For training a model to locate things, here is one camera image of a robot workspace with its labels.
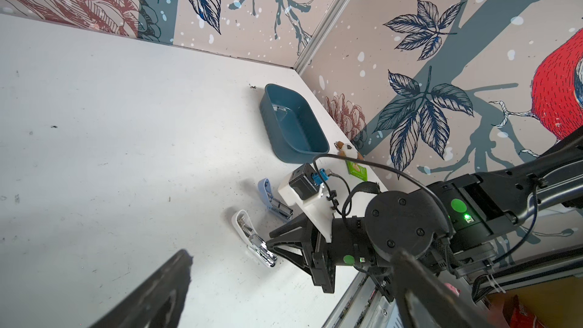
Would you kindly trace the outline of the brown plush dog toy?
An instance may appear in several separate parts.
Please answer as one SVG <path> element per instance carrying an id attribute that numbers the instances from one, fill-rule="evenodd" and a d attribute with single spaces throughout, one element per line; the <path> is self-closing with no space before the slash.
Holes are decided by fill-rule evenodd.
<path id="1" fill-rule="evenodd" d="M 359 159 L 359 160 L 363 160 L 364 157 L 361 156 L 361 154 L 357 151 L 356 148 L 354 148 L 351 144 L 346 144 L 343 143 L 341 141 L 337 141 L 334 143 L 336 149 L 337 149 L 337 154 L 339 156 L 344 156 L 344 157 L 348 157 L 348 158 L 352 158 L 352 159 Z"/>

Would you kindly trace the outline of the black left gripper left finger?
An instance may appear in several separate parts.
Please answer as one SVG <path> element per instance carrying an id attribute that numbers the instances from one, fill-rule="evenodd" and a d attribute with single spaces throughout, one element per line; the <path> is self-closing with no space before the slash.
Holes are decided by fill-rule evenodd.
<path id="1" fill-rule="evenodd" d="M 193 258 L 176 252 L 93 327 L 177 327 L 191 282 Z"/>

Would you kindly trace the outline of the teal plastic tray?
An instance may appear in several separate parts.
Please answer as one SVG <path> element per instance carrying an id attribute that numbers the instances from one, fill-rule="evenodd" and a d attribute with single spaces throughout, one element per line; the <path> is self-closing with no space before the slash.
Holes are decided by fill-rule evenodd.
<path id="1" fill-rule="evenodd" d="M 285 106 L 287 113 L 275 112 Z M 259 110 L 273 152 L 282 162 L 311 163 L 329 152 L 329 142 L 308 101 L 301 94 L 277 84 L 267 84 Z"/>

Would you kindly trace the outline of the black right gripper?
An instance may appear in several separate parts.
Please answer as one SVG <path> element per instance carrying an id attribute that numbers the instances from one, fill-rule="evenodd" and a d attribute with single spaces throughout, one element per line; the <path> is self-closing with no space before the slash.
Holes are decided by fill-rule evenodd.
<path id="1" fill-rule="evenodd" d="M 333 294 L 337 267 L 368 270 L 378 262 L 364 217 L 350 217 L 346 222 L 332 221 L 332 241 L 328 243 L 323 236 L 317 236 L 318 231 L 307 215 L 301 214 L 270 232 L 267 247 L 308 274 L 324 293 Z"/>

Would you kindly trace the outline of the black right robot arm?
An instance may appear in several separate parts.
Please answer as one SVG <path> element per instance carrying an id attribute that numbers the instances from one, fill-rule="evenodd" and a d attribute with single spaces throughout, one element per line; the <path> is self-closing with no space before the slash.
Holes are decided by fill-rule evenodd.
<path id="1" fill-rule="evenodd" d="M 350 217 L 336 194 L 318 222 L 303 213 L 270 233 L 267 249 L 307 273 L 326 293 L 335 290 L 336 269 L 365 273 L 387 300 L 394 299 L 394 255 L 403 249 L 431 273 L 460 278 L 501 261 L 490 242 L 535 222 L 541 210 L 582 205 L 582 132 L 577 130 L 539 158 L 495 172 L 474 173 L 415 191 L 382 191 L 361 182 L 353 194 L 371 200 L 362 217 Z"/>

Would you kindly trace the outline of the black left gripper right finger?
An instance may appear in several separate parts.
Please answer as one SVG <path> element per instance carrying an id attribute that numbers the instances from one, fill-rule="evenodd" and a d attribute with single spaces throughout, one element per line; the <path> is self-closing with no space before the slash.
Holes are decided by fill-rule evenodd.
<path id="1" fill-rule="evenodd" d="M 414 256 L 393 255 L 393 287 L 404 327 L 491 327 L 475 308 L 456 296 Z"/>

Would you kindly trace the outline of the green snack packet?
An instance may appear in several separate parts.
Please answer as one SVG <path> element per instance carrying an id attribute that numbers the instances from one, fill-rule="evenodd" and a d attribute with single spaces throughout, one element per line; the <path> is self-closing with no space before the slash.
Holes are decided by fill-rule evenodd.
<path id="1" fill-rule="evenodd" d="M 349 175 L 355 176 L 356 178 L 362 180 L 363 182 L 368 181 L 367 168 L 357 162 L 346 161 L 346 166 Z"/>

